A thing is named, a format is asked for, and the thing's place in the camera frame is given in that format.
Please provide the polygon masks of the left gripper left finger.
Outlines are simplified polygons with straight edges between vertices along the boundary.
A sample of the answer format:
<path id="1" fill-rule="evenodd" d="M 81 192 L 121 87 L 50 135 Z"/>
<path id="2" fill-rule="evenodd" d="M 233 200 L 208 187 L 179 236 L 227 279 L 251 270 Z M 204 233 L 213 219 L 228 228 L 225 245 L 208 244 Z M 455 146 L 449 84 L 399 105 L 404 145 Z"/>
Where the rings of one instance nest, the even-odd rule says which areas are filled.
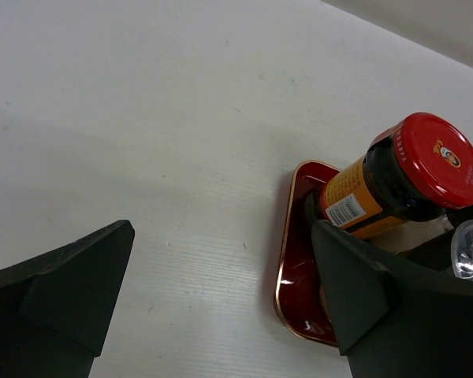
<path id="1" fill-rule="evenodd" d="M 135 230 L 118 220 L 0 270 L 0 377 L 87 377 L 106 340 Z"/>

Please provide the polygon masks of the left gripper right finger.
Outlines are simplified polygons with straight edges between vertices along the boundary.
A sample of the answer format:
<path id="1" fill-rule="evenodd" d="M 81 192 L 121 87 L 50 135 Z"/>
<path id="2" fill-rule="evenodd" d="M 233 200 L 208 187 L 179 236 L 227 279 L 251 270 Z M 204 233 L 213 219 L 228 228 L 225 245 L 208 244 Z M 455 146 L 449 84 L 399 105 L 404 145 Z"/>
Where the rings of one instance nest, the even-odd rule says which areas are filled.
<path id="1" fill-rule="evenodd" d="M 311 240 L 340 353 L 354 377 L 473 377 L 473 282 L 319 220 Z"/>

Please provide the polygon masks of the clear lid white shaker bottle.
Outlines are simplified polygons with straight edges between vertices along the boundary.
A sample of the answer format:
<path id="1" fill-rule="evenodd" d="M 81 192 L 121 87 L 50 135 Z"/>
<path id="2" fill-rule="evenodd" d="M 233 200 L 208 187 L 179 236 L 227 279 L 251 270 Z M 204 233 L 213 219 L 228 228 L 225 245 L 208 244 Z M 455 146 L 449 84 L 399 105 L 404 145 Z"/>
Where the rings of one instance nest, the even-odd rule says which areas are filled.
<path id="1" fill-rule="evenodd" d="M 473 282 L 473 220 L 463 222 L 454 231 L 451 262 L 455 277 Z"/>

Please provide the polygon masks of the red lid chili sauce jar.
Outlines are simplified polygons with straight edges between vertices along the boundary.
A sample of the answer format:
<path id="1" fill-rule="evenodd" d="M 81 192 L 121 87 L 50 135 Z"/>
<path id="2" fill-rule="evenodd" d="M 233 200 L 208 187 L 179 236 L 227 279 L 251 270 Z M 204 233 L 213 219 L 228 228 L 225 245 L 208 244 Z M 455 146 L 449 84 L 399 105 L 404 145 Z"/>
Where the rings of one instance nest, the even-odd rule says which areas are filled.
<path id="1" fill-rule="evenodd" d="M 360 239 L 473 206 L 473 146 L 447 120 L 413 113 L 304 200 L 309 225 L 329 221 Z"/>

